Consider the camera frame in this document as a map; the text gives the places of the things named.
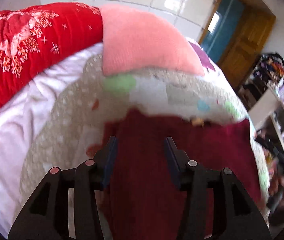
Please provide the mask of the dark red garment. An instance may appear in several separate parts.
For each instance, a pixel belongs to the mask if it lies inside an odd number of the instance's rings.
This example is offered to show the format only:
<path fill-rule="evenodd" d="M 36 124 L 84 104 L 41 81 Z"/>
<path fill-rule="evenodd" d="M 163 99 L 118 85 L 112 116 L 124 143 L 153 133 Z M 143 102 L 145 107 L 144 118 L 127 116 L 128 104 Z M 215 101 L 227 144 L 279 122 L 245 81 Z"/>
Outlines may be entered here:
<path fill-rule="evenodd" d="M 118 153 L 101 211 L 114 239 L 175 239 L 186 193 L 173 184 L 164 141 L 206 168 L 230 168 L 254 202 L 261 200 L 250 123 L 194 126 L 177 116 L 146 116 L 132 109 L 104 124 L 103 143 L 118 139 Z"/>

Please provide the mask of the white blanket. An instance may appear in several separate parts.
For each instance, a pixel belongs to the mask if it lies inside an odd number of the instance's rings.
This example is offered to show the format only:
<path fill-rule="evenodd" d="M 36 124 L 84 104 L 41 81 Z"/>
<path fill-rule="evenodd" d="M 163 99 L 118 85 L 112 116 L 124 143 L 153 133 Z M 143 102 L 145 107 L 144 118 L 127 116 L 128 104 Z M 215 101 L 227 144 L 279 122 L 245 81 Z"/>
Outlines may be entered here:
<path fill-rule="evenodd" d="M 20 174 L 26 154 L 49 120 L 53 104 L 66 87 L 77 81 L 90 57 L 101 59 L 103 44 L 97 43 L 33 78 L 0 109 L 0 233 L 14 222 L 20 201 Z"/>

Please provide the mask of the heart patterned bedspread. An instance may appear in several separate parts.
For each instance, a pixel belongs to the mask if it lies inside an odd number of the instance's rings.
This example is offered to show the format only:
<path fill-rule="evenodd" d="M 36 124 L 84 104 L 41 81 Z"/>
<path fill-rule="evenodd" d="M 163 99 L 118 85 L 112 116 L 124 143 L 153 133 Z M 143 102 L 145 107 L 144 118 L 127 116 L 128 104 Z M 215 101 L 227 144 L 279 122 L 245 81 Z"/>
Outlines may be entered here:
<path fill-rule="evenodd" d="M 104 76 L 103 45 L 98 43 L 36 76 L 22 90 L 27 97 L 31 133 L 21 168 L 15 213 L 53 166 L 83 162 L 90 146 L 102 141 L 103 126 L 135 107 L 144 114 L 173 114 L 230 124 L 249 118 L 222 70 L 204 77 L 173 70 L 144 68 Z"/>

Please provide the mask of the white desk cabinet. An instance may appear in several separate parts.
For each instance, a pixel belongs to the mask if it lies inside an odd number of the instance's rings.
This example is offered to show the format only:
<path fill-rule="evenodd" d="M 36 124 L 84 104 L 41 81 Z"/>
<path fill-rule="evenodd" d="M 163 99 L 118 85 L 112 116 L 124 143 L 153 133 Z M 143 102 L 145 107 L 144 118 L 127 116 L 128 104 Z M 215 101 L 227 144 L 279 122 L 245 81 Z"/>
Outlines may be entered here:
<path fill-rule="evenodd" d="M 268 88 L 258 102 L 249 110 L 250 119 L 258 131 L 271 125 L 284 151 L 284 103 L 276 92 Z"/>

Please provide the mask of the cluttered shelf rack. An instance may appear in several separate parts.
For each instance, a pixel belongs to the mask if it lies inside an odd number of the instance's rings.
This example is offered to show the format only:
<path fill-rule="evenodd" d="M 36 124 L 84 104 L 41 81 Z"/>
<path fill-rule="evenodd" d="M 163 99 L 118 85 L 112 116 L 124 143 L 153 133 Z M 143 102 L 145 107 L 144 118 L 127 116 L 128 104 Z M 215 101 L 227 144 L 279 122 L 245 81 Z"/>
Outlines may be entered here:
<path fill-rule="evenodd" d="M 284 102 L 284 59 L 278 53 L 260 55 L 252 71 L 239 85 L 237 95 L 246 110 L 250 110 L 268 89 L 273 90 Z"/>

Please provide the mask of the purple pillow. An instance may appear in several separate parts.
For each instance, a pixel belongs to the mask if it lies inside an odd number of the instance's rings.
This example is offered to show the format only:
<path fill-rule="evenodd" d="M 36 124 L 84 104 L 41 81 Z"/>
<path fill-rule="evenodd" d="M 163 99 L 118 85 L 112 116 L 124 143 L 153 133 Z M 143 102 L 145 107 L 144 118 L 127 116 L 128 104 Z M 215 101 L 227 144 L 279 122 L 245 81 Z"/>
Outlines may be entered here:
<path fill-rule="evenodd" d="M 209 56 L 206 54 L 206 52 L 201 48 L 201 46 L 199 44 L 195 44 L 190 42 L 190 45 L 192 46 L 192 48 L 194 49 L 194 51 L 196 52 L 196 54 L 198 55 L 201 64 L 204 68 L 210 69 L 215 71 L 214 66 L 212 65 Z"/>

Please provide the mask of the wooden door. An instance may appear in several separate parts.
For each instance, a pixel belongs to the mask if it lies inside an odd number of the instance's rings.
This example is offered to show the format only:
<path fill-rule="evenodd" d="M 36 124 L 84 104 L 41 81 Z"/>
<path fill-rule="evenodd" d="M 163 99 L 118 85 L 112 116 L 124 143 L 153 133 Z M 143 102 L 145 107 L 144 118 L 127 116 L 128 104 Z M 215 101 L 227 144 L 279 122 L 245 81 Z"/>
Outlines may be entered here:
<path fill-rule="evenodd" d="M 260 55 L 276 17 L 266 11 L 245 7 L 226 50 L 218 61 L 234 90 L 245 81 Z"/>

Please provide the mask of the red floral quilt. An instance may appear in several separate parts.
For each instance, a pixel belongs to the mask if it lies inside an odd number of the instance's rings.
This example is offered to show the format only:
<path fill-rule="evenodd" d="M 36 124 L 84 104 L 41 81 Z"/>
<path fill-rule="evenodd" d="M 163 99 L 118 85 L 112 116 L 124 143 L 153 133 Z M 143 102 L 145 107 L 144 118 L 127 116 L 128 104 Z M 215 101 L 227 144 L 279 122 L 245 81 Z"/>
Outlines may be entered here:
<path fill-rule="evenodd" d="M 84 3 L 0 11 L 0 108 L 43 70 L 102 38 L 100 10 Z"/>

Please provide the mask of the pink corduroy pillow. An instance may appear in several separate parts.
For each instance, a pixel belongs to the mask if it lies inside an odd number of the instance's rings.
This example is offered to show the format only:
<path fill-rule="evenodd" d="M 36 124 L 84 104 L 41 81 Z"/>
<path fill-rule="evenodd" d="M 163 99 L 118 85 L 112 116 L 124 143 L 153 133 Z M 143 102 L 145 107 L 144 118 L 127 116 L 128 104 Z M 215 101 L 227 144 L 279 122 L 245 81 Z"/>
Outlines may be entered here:
<path fill-rule="evenodd" d="M 99 7 L 103 23 L 103 74 L 147 67 L 204 76 L 199 56 L 172 24 L 151 12 L 119 4 Z"/>

